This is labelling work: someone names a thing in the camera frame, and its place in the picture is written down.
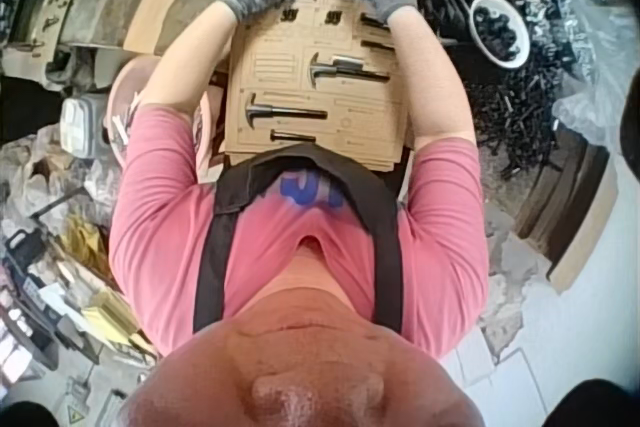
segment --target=white container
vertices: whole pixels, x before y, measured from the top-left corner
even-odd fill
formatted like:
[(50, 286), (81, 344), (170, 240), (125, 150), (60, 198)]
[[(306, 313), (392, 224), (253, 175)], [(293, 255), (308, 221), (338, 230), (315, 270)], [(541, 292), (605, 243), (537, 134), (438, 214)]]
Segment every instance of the white container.
[(81, 159), (104, 157), (110, 152), (102, 135), (107, 110), (106, 94), (83, 94), (62, 103), (60, 145)]
[[(485, 7), (489, 9), (491, 15), (500, 15), (504, 14), (509, 17), (509, 27), (515, 31), (516, 33), (516, 43), (513, 47), (517, 47), (520, 49), (520, 53), (516, 56), (515, 59), (510, 61), (503, 61), (495, 57), (489, 50), (485, 47), (480, 40), (480, 36), (478, 35), (478, 31), (476, 30), (476, 23), (473, 20), (473, 14), (479, 7)], [(516, 8), (511, 5), (506, 0), (474, 0), (473, 4), (471, 4), (471, 8), (469, 9), (469, 29), (471, 30), (471, 37), (473, 41), (476, 43), (478, 48), (482, 51), (482, 53), (494, 64), (499, 65), (505, 69), (517, 69), (522, 67), (524, 63), (529, 58), (529, 54), (531, 53), (531, 39), (529, 38), (529, 31), (527, 30), (527, 26), (522, 19), (520, 13), (516, 10)]]

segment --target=pile of metal parts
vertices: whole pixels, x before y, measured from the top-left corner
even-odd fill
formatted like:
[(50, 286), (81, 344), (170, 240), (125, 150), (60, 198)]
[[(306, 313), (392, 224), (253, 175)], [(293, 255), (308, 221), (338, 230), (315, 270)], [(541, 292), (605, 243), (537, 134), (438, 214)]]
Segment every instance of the pile of metal parts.
[[(506, 151), (508, 165), (502, 171), (505, 179), (549, 165), (557, 127), (551, 108), (559, 95), (561, 76), (564, 71), (574, 74), (580, 70), (557, 0), (507, 1), (520, 11), (529, 29), (529, 61), (516, 71), (498, 72), (492, 80), (463, 77), (479, 143), (496, 155), (501, 149)], [(472, 2), (418, 0), (418, 7), (440, 37), (469, 45)]]

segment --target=plastic bag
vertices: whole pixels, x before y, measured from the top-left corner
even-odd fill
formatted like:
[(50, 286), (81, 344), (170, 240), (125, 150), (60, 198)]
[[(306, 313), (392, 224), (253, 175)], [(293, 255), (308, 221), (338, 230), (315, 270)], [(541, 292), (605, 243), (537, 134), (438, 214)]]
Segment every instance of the plastic bag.
[(630, 8), (600, 7), (591, 0), (558, 3), (561, 10), (572, 13), (563, 17), (578, 58), (575, 74), (581, 80), (564, 76), (563, 93), (553, 105), (553, 115), (591, 144), (619, 153), (620, 120), (631, 79), (640, 65), (634, 13)]
[(120, 177), (122, 170), (120, 164), (112, 155), (103, 159), (96, 159), (91, 166), (84, 181), (84, 187), (89, 195), (106, 209), (108, 217), (113, 213), (118, 198)]

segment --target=white bowl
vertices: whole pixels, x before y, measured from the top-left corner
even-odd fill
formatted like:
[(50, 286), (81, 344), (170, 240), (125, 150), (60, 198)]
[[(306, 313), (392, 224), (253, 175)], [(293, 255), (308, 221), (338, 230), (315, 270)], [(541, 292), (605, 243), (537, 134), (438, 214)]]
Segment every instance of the white bowl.
[[(480, 36), (478, 35), (478, 31), (476, 30), (476, 24), (473, 20), (473, 13), (478, 9), (478, 7), (486, 7), (489, 9), (491, 14), (505, 14), (509, 17), (509, 27), (515, 31), (516, 33), (516, 43), (513, 47), (518, 47), (520, 49), (520, 53), (516, 56), (515, 59), (505, 62), (504, 60), (500, 60), (496, 58), (489, 50), (485, 47), (480, 40)], [(511, 5), (506, 0), (474, 0), (471, 4), (471, 8), (469, 9), (469, 29), (471, 30), (471, 37), (473, 41), (476, 43), (478, 48), (484, 53), (487, 58), (493, 62), (494, 64), (499, 65), (505, 69), (517, 69), (522, 67), (524, 63), (529, 58), (529, 53), (531, 52), (531, 39), (529, 39), (529, 31), (527, 30), (527, 26), (524, 23), (524, 20), (520, 16), (520, 13), (516, 10), (516, 8)]]

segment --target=transparent plastic bag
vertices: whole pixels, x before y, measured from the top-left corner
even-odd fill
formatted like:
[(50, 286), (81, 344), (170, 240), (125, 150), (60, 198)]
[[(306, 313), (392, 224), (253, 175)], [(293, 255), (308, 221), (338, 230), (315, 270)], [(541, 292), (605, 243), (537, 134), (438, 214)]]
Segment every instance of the transparent plastic bag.
[(575, 17), (564, 19), (578, 64), (575, 76), (565, 74), (553, 114), (591, 144), (619, 153), (620, 119), (640, 65), (640, 36), (633, 10), (600, 7), (591, 0), (558, 3)]

